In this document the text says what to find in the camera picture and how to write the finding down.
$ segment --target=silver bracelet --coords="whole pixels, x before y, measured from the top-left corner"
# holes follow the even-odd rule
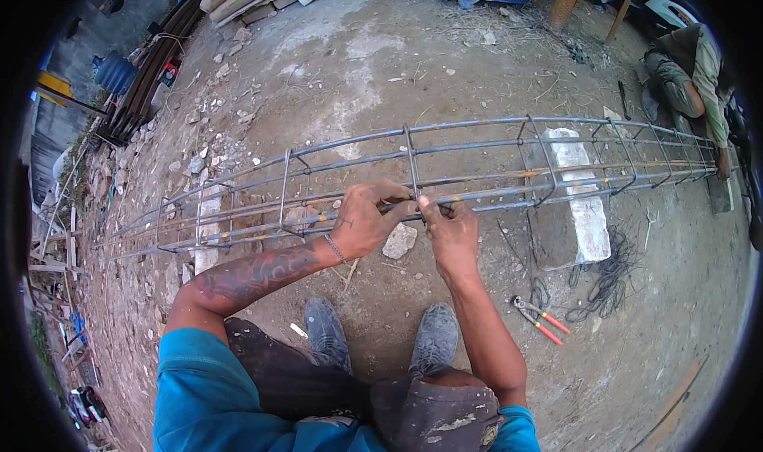
[[[323,237],[325,237],[325,238],[326,238],[326,241],[327,241],[327,242],[329,242],[329,246],[331,247],[331,250],[333,250],[333,251],[334,251],[334,253],[335,253],[335,254],[337,254],[337,256],[339,257],[339,259],[340,259],[340,260],[341,260],[341,261],[342,261],[342,262],[343,262],[345,265],[349,265],[349,264],[347,263],[347,260],[345,260],[345,259],[344,259],[344,256],[342,256],[342,252],[340,252],[340,251],[339,251],[339,249],[337,248],[337,246],[336,246],[336,245],[334,245],[334,243],[333,243],[333,240],[331,240],[331,237],[329,237],[329,235],[328,235],[328,234],[323,234]]]

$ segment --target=hand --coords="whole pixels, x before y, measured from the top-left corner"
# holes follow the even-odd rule
[[[716,156],[716,166],[718,167],[718,180],[725,182],[731,177],[731,162],[729,161],[729,148],[719,148]]]
[[[389,179],[351,186],[344,193],[337,221],[329,236],[347,261],[364,257],[392,232],[403,218],[415,214],[411,190]],[[398,203],[384,216],[382,200]]]
[[[439,273],[449,284],[455,279],[477,274],[477,214],[463,202],[437,206],[427,196],[418,198],[426,219],[426,237]]]

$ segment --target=water container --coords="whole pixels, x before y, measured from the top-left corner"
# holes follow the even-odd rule
[[[110,93],[124,95],[133,84],[138,68],[114,50],[106,58],[93,58],[95,82]]]

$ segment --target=yellow object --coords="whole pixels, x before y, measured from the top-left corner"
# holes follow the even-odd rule
[[[47,71],[41,71],[40,76],[37,77],[37,83],[40,85],[43,85],[44,87],[48,87],[53,91],[58,91],[62,95],[67,95],[70,98],[74,97],[74,94],[72,93],[72,85],[69,83],[66,83],[61,78],[51,75]],[[63,101],[54,100],[52,97],[49,97],[48,95],[45,95],[43,93],[39,93],[40,96],[45,98],[46,100],[50,100],[55,104],[60,104],[61,106],[66,106],[66,103]]]

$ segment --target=tattooed arm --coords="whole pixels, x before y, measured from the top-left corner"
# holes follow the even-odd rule
[[[407,187],[382,179],[352,186],[345,193],[337,221],[329,234],[346,260],[373,251],[392,229],[414,213],[416,202]],[[399,203],[384,216],[382,200]],[[319,237],[305,245],[263,252],[217,265],[183,285],[172,304],[165,332],[197,328],[227,344],[224,319],[262,296],[300,278],[341,263],[328,241]]]

